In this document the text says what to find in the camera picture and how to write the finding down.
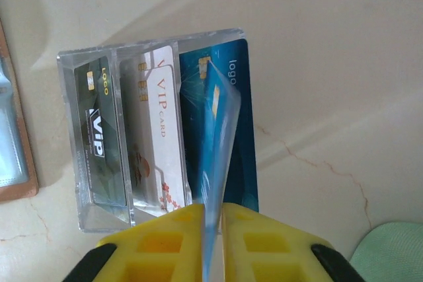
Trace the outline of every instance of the green vip card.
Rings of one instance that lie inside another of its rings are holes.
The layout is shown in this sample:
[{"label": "green vip card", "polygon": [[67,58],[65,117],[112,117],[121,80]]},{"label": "green vip card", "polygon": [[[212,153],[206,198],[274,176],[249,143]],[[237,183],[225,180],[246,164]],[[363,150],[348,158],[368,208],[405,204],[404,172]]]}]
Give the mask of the green vip card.
[{"label": "green vip card", "polygon": [[95,204],[126,206],[112,77],[107,57],[74,72],[83,158]]}]

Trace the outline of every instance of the card holder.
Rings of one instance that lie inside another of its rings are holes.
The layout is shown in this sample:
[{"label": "card holder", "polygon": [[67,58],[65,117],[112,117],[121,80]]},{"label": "card holder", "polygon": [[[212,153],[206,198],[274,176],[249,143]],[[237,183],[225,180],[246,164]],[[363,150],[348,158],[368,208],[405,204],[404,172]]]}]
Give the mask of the card holder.
[{"label": "card holder", "polygon": [[0,201],[38,192],[14,69],[0,22]]}]

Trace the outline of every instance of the marble surface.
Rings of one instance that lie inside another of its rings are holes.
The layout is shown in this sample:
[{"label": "marble surface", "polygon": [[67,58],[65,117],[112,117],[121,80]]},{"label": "marble surface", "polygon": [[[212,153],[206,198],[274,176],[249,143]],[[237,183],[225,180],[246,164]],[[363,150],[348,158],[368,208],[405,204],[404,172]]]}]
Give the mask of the marble surface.
[{"label": "marble surface", "polygon": [[71,48],[240,26],[262,213],[347,257],[377,225],[423,221],[422,0],[0,0],[0,15],[41,185],[0,205],[1,281],[60,281],[100,238],[77,228],[56,69]]}]

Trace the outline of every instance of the brown leather wallet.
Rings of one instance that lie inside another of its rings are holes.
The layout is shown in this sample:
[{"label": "brown leather wallet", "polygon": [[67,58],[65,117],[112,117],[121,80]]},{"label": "brown leather wallet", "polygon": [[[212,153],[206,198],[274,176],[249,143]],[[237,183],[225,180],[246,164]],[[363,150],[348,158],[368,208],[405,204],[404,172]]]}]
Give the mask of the brown leather wallet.
[{"label": "brown leather wallet", "polygon": [[8,201],[12,199],[18,199],[22,197],[31,197],[38,193],[38,181],[35,172],[34,161],[32,159],[32,153],[30,143],[28,139],[28,133],[26,131],[25,121],[22,112],[22,106],[20,105],[19,90],[16,82],[15,70],[13,69],[9,50],[7,48],[5,33],[0,21],[0,57],[5,62],[9,80],[13,86],[13,100],[15,103],[15,112],[17,115],[17,127],[20,134],[20,142],[22,143],[26,167],[28,170],[28,181],[21,184],[2,186],[0,187],[0,201]]}]

